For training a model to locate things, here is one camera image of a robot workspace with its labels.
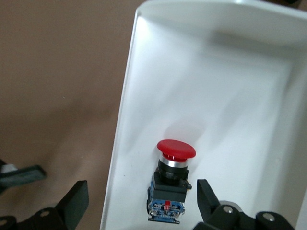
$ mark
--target brown floor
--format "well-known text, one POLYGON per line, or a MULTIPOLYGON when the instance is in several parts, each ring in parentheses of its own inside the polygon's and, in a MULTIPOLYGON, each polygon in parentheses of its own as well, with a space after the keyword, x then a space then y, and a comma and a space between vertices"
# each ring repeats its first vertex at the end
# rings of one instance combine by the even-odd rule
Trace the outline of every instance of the brown floor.
MULTIPOLYGON (((18 168, 39 164, 48 174, 4 192, 0 216, 26 219, 88 180, 90 205, 77 229, 99 229, 142 2, 0 2, 0 159, 18 168)), ((307 10, 307 1, 299 8, 307 10)))

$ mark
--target white plastic bin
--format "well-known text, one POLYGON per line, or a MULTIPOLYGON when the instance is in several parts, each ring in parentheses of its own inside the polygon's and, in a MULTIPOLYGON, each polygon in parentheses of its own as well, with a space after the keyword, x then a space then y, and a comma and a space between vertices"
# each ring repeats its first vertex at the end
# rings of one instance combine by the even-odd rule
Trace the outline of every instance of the white plastic bin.
POLYGON ((197 179, 252 217, 305 230, 307 13, 255 0, 155 0, 137 11, 102 230, 188 230, 197 179), (162 139, 191 144, 181 223, 147 220, 162 139))

